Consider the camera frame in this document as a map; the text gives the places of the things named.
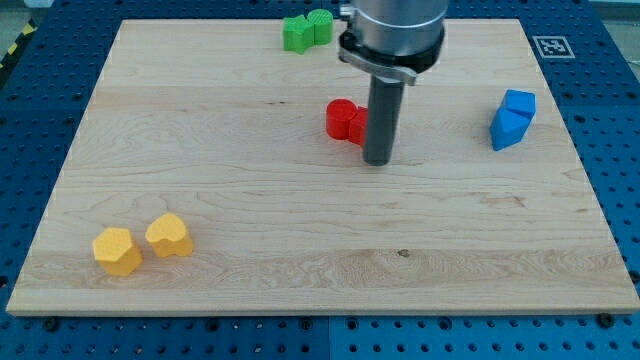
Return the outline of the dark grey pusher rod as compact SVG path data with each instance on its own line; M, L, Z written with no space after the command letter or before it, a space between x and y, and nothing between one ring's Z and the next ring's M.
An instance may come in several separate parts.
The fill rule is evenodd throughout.
M371 76L363 159L372 166L386 165L392 155L404 84Z

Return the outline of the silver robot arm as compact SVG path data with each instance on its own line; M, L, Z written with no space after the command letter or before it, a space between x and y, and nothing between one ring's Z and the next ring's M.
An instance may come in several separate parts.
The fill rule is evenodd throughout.
M392 156L404 88L438 61L448 0L353 0L341 8L341 61L370 75L363 159Z

